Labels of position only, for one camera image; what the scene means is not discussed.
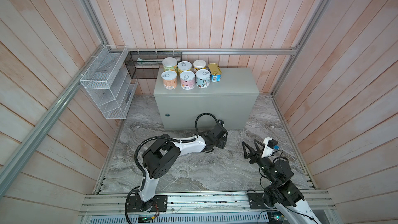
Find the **blue label can front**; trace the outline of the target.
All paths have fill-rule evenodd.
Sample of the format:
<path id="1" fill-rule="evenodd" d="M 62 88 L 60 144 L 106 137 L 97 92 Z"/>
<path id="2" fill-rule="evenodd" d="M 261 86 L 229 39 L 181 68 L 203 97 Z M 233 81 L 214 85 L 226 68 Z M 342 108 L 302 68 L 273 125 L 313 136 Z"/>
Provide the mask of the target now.
<path id="1" fill-rule="evenodd" d="M 196 86 L 198 88 L 207 88 L 210 85 L 210 71 L 199 69 L 195 73 Z"/>

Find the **gold sardine tin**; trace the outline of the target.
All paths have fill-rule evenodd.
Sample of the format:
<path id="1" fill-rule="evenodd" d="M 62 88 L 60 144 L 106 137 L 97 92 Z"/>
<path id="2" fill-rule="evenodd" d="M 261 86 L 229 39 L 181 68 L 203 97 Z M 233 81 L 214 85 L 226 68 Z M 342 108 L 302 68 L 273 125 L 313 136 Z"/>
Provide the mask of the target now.
<path id="1" fill-rule="evenodd" d="M 211 82 L 219 82 L 222 75 L 219 65 L 217 63 L 210 63 L 208 64 L 208 69 L 210 71 Z"/>

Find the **pink label can front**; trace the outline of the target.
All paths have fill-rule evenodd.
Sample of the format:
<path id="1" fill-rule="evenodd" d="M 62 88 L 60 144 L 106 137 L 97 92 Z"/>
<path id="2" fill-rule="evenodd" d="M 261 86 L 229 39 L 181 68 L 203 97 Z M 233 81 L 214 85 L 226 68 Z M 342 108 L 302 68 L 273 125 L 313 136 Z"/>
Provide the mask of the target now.
<path id="1" fill-rule="evenodd" d="M 195 74 L 192 71 L 180 73 L 180 85 L 184 90 L 191 90 L 195 87 Z"/>

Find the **orange label can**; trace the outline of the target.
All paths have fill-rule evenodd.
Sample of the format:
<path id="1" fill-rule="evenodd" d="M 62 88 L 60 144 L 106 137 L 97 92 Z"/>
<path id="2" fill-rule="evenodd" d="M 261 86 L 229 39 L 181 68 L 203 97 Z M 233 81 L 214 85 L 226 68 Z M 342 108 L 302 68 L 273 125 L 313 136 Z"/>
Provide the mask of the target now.
<path id="1" fill-rule="evenodd" d="M 161 77 L 165 89 L 173 90 L 177 88 L 177 73 L 175 71 L 164 71 Z"/>

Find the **yellow label can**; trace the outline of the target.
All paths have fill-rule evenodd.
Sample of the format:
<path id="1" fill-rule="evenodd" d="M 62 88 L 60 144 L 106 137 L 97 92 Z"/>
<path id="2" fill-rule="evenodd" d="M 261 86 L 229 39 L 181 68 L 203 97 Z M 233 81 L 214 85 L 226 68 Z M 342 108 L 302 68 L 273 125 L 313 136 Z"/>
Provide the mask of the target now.
<path id="1" fill-rule="evenodd" d="M 177 73 L 177 60 L 173 57 L 167 57 L 162 60 L 163 70 L 164 71 L 174 71 Z"/>

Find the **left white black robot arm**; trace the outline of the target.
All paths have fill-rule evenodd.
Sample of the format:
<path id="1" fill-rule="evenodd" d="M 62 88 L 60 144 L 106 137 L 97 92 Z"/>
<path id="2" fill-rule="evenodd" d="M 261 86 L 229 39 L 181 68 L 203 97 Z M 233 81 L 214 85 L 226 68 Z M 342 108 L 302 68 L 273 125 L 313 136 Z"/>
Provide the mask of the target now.
<path id="1" fill-rule="evenodd" d="M 225 148 L 228 131 L 219 120 L 208 132 L 198 132 L 195 136 L 174 139 L 169 135 L 154 136 L 141 142 L 134 153 L 136 166 L 143 173 L 141 187 L 137 193 L 146 203 L 155 196 L 159 178 L 165 175 L 176 160 L 190 153 L 212 152 L 215 147 Z"/>

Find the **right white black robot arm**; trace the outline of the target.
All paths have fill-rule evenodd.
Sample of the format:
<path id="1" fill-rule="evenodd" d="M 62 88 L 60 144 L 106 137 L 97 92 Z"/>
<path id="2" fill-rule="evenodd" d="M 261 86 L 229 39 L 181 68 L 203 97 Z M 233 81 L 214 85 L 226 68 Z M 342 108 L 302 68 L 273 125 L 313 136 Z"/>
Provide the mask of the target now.
<path id="1" fill-rule="evenodd" d="M 254 144 L 253 148 L 242 142 L 244 158 L 248 159 L 250 164 L 257 164 L 269 181 L 269 185 L 263 189 L 262 197 L 268 211 L 280 212 L 290 224 L 321 223 L 304 195 L 291 181 L 294 173 L 278 142 L 272 138 L 265 138 L 263 142 L 254 140 Z"/>

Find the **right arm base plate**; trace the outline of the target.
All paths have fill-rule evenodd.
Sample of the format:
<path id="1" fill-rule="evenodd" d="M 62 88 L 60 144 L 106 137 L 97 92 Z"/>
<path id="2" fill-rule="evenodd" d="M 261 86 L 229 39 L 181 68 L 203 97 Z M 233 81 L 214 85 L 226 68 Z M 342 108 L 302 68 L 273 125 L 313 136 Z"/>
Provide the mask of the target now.
<path id="1" fill-rule="evenodd" d="M 247 193 L 250 209 L 271 209 L 264 203 L 263 194 L 249 192 Z"/>

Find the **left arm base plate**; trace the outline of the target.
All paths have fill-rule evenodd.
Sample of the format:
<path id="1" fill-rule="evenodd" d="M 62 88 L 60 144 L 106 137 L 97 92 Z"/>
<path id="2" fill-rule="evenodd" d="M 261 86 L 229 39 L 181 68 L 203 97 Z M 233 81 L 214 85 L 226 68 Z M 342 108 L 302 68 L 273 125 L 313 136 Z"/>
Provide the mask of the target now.
<path id="1" fill-rule="evenodd" d="M 126 198 L 125 212 L 165 212 L 167 200 L 166 195 L 155 195 L 151 200 L 144 202 L 139 195 L 130 195 Z"/>

